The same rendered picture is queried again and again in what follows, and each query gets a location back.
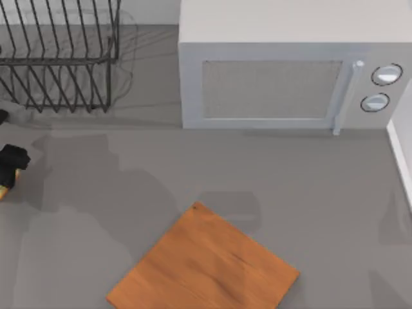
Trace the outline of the microwave door with mesh window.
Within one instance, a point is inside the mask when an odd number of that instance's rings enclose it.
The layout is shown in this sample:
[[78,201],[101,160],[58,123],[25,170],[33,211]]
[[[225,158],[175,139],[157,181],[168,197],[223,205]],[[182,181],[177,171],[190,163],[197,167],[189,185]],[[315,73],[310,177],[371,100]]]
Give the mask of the microwave door with mesh window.
[[179,45],[186,129],[330,129],[351,79],[340,45]]

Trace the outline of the wooden cutting board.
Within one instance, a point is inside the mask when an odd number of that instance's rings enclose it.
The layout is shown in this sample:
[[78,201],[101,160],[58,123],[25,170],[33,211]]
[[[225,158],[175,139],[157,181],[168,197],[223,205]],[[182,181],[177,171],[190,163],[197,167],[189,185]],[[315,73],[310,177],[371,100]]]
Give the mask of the wooden cutting board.
[[114,309],[276,309],[299,271],[196,202],[107,294]]

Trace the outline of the pale grey microwave oven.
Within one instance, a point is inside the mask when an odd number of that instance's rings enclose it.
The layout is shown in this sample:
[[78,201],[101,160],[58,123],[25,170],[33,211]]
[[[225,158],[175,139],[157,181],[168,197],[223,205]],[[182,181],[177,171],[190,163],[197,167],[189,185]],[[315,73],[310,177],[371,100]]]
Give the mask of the pale grey microwave oven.
[[[182,0],[178,39],[188,43],[340,45],[365,67],[344,129],[384,129],[412,81],[412,0]],[[371,74],[398,64],[396,83],[378,86]],[[385,93],[388,106],[361,109],[364,97]]]

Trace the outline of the small white microwave knob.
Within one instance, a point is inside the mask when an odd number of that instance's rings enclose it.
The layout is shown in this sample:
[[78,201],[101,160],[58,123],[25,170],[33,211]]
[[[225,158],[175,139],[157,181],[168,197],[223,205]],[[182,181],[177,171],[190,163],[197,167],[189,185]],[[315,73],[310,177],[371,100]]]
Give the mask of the small white microwave knob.
[[385,93],[377,93],[364,97],[360,103],[360,107],[366,113],[376,113],[384,110],[389,103],[390,98]]

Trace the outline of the large white microwave knob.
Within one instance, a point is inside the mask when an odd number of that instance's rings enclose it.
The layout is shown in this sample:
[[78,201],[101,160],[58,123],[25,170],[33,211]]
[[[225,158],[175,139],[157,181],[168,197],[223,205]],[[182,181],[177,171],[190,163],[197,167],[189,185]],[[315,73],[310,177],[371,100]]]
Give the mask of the large white microwave knob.
[[388,86],[396,83],[403,75],[403,69],[398,64],[389,64],[376,68],[371,74],[371,81],[378,86]]

